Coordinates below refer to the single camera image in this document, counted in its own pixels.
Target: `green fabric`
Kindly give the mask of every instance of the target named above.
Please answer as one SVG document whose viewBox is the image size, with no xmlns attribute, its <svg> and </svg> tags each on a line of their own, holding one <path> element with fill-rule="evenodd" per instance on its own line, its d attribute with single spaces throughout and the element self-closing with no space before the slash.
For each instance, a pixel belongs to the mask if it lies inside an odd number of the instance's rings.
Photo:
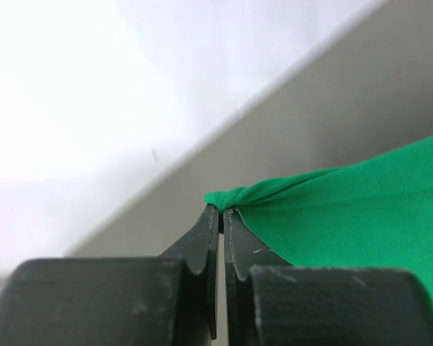
<svg viewBox="0 0 433 346">
<path fill-rule="evenodd" d="M 211 192 L 294 265 L 401 267 L 433 298 L 433 136 L 349 167 Z"/>
</svg>

